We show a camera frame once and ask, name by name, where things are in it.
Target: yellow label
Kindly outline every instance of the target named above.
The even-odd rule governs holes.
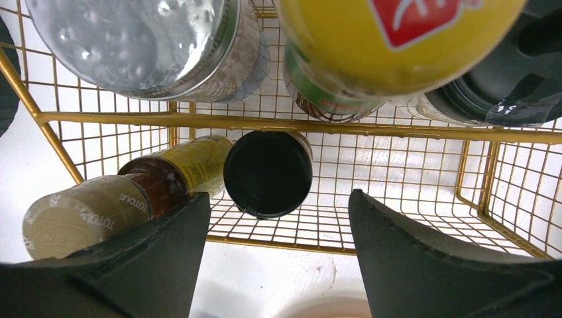
[[[213,197],[224,189],[223,169],[232,145],[226,137],[210,135],[152,155],[178,167],[190,193],[208,192]]]
[[[315,72],[377,95],[436,88],[501,40],[525,0],[277,0]]]

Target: black plastic container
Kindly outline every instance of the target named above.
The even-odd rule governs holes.
[[[560,2],[530,0],[483,61],[427,100],[460,123],[527,127],[562,117],[561,21]]]
[[[289,214],[312,185],[311,148],[300,134],[253,131],[232,147],[225,187],[240,211],[258,219]]]

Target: metal wire shelf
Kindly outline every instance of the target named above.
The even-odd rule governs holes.
[[[43,45],[21,0],[2,4],[0,15],[12,26],[22,79],[3,52],[0,66],[76,182],[208,133],[233,140],[255,129],[306,135],[315,178],[305,203],[279,220],[257,221],[222,193],[212,199],[209,240],[354,254],[347,196],[360,187],[459,239],[562,257],[562,122],[532,129],[454,127],[411,118],[387,103],[359,123],[321,123],[296,107],[284,88],[285,39],[273,4],[252,3],[272,63],[260,93],[243,102],[139,101],[81,81]],[[41,96],[40,107],[32,96]]]

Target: white surface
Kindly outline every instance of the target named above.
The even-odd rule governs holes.
[[[354,256],[207,243],[190,317],[296,317],[307,303],[341,297],[366,299]]]

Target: yellow bottle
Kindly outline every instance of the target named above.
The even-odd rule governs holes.
[[[509,30],[525,0],[277,0],[310,68],[365,95],[428,91],[460,76]]]

